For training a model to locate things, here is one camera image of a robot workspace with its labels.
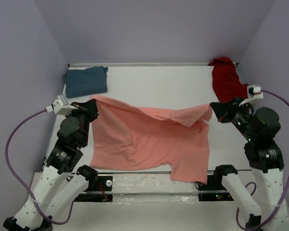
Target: red cloth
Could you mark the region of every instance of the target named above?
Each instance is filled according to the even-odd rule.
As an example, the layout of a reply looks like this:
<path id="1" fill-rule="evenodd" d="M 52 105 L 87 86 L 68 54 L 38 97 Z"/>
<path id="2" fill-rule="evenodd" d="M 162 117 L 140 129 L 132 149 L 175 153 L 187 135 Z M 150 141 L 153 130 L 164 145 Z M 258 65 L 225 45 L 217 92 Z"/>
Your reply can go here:
<path id="1" fill-rule="evenodd" d="M 214 66 L 212 71 L 213 90 L 220 102 L 229 102 L 235 97 L 248 98 L 248 84 L 241 84 L 236 73 L 236 67 L 231 59 L 221 57 L 213 59 L 209 66 Z"/>

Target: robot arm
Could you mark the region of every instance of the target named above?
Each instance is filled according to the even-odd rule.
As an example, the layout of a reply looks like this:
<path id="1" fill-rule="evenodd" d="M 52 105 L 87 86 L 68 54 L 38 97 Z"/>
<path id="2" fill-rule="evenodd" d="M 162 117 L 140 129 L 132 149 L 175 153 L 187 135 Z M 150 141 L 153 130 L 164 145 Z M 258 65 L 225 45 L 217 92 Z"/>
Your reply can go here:
<path id="1" fill-rule="evenodd" d="M 235 98 L 228 103 L 210 105 L 219 122 L 234 124 L 247 140 L 244 150 L 258 186 L 261 214 L 259 206 L 248 196 L 247 190 L 242 188 L 235 171 L 230 171 L 229 174 L 225 171 L 225 166 L 219 166 L 216 167 L 214 175 L 217 182 L 230 192 L 240 210 L 244 212 L 245 218 L 249 218 L 245 228 L 254 228 L 267 221 L 281 198 L 284 162 L 281 150 L 273 140 L 280 130 L 278 114 L 267 107 L 261 107 L 254 112 L 250 102 L 262 99 L 263 95 L 258 86 L 249 86 L 248 91 L 249 99 Z M 278 213 L 266 225 L 253 230 L 289 231 L 286 203 L 280 205 Z"/>
<path id="2" fill-rule="evenodd" d="M 87 189 L 89 183 L 95 183 L 97 180 L 97 172 L 94 169 L 88 166 L 80 167 L 73 180 L 54 197 L 62 182 L 82 157 L 80 148 L 88 145 L 89 125 L 98 117 L 96 100 L 92 99 L 86 103 L 73 102 L 68 105 L 65 96 L 61 95 L 46 110 L 65 115 L 66 118 L 60 125 L 57 132 L 58 140 L 33 191 L 35 198 L 29 196 L 21 210 L 14 217 L 5 220 L 3 226 L 9 231 L 50 230 L 50 224 L 46 224 L 47 229 L 41 229 L 41 225 L 47 223 L 45 219 L 56 216 L 61 209 L 71 204 L 79 193 Z"/>

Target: shirt sleeve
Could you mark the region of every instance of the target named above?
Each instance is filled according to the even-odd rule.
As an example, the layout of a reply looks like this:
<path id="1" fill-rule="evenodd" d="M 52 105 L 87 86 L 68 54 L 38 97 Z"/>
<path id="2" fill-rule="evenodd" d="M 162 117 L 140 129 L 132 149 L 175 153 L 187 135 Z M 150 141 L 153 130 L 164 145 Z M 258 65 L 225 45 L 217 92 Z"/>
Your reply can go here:
<path id="1" fill-rule="evenodd" d="M 207 184 L 209 155 L 209 148 L 199 148 L 191 154 L 172 159 L 171 179 Z"/>

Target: lavender wall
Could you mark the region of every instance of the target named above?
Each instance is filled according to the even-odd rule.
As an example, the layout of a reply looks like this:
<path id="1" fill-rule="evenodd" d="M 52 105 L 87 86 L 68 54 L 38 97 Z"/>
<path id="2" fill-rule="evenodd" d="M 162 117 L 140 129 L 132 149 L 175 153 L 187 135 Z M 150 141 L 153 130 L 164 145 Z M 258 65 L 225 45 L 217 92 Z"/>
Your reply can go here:
<path id="1" fill-rule="evenodd" d="M 289 0 L 277 0 L 247 49 L 239 72 L 245 82 L 261 84 L 289 100 Z M 276 137 L 289 172 L 289 109 L 278 99 L 265 95 L 263 105 L 280 115 L 281 131 Z"/>
<path id="2" fill-rule="evenodd" d="M 27 193 L 8 171 L 5 142 L 25 117 L 62 92 L 66 63 L 33 1 L 0 0 L 0 231 Z M 10 147 L 16 172 L 31 183 L 42 165 L 54 116 L 44 114 L 16 133 Z"/>
<path id="3" fill-rule="evenodd" d="M 68 63 L 240 61 L 274 0 L 35 0 Z"/>

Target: fabric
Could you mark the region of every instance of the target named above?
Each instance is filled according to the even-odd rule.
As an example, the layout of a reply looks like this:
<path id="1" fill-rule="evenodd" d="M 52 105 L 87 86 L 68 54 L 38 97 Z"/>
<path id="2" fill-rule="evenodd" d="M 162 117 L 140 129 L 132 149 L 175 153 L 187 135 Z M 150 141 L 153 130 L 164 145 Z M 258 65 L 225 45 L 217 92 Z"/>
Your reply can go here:
<path id="1" fill-rule="evenodd" d="M 66 96 L 74 98 L 107 92 L 108 67 L 94 66 L 85 70 L 67 70 Z"/>
<path id="2" fill-rule="evenodd" d="M 92 167 L 141 170 L 170 164 L 172 180 L 207 183 L 209 104 L 171 110 L 93 98 L 99 116 L 92 122 Z"/>
<path id="3" fill-rule="evenodd" d="M 229 102 L 235 97 L 248 98 L 248 84 L 241 84 L 236 73 L 236 67 L 227 57 L 213 59 L 209 66 L 214 66 L 212 71 L 213 90 L 220 102 Z"/>

